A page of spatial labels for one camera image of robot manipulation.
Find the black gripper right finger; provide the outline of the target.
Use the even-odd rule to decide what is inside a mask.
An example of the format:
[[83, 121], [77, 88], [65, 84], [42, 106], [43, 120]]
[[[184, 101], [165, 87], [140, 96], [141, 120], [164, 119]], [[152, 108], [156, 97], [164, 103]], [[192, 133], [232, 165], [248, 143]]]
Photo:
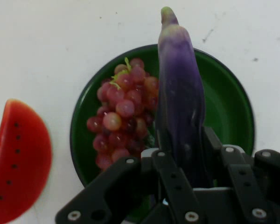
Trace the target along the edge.
[[280, 153], [271, 149], [249, 156], [224, 145], [210, 127], [202, 130], [207, 168], [217, 181], [221, 224], [280, 224]]

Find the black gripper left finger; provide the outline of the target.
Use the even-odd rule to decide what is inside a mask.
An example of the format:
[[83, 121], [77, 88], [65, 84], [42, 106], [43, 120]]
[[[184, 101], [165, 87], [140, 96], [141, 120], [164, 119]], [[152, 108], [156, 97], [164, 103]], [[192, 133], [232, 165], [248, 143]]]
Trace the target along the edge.
[[138, 160], [123, 157], [93, 180], [56, 215], [57, 224], [119, 224], [148, 195], [156, 205], [143, 224], [204, 224], [207, 217], [170, 152]]

